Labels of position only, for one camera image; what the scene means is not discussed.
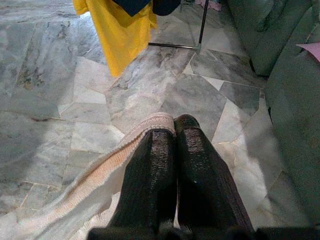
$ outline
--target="green sofa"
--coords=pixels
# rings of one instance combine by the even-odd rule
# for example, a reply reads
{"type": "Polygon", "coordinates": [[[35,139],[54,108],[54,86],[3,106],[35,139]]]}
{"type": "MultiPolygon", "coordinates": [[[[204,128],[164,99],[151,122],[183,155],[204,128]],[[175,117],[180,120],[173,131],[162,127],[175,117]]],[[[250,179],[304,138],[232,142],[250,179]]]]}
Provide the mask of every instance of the green sofa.
{"type": "Polygon", "coordinates": [[[227,0],[258,75],[281,151],[310,222],[320,223],[320,0],[227,0]]]}
{"type": "Polygon", "coordinates": [[[296,44],[318,42],[319,6],[299,21],[265,89],[286,165],[313,223],[320,223],[320,62],[296,44]]]}
{"type": "Polygon", "coordinates": [[[227,0],[257,75],[268,76],[312,0],[227,0]]]}

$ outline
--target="pink cloth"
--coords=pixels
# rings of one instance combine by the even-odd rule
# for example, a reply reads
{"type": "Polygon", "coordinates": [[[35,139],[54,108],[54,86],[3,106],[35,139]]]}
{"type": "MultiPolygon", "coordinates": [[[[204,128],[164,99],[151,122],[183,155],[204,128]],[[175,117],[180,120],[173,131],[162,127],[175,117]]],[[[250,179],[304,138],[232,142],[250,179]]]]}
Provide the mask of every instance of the pink cloth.
{"type": "MultiPolygon", "coordinates": [[[[204,8],[206,0],[195,0],[194,3],[195,4],[200,4],[204,8]]],[[[216,11],[221,11],[221,4],[209,0],[208,9],[214,9],[216,11]]]]}
{"type": "Polygon", "coordinates": [[[311,53],[315,58],[320,62],[320,42],[309,43],[309,44],[297,44],[298,47],[301,47],[311,53]]]}

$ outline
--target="yellow shirt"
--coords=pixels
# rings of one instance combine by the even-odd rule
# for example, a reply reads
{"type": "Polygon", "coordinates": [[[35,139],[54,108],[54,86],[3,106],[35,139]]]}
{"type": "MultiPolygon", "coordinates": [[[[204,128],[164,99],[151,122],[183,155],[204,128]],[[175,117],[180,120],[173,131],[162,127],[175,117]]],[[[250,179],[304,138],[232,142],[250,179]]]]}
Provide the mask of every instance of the yellow shirt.
{"type": "Polygon", "coordinates": [[[113,76],[119,76],[147,47],[156,15],[149,3],[131,17],[112,0],[73,0],[76,14],[90,12],[113,76]]]}

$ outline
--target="marble floor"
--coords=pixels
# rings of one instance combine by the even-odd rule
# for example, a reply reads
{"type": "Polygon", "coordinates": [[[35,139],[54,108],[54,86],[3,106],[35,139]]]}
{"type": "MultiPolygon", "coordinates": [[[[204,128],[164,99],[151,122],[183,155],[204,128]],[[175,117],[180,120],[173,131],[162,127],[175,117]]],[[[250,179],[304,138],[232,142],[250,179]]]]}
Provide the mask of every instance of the marble floor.
{"type": "MultiPolygon", "coordinates": [[[[203,9],[158,18],[154,42],[198,41],[203,9]]],[[[309,224],[228,7],[202,50],[151,46],[112,77],[89,14],[71,0],[0,2],[0,218],[31,216],[151,113],[195,116],[226,161],[255,228],[309,224]]]]}

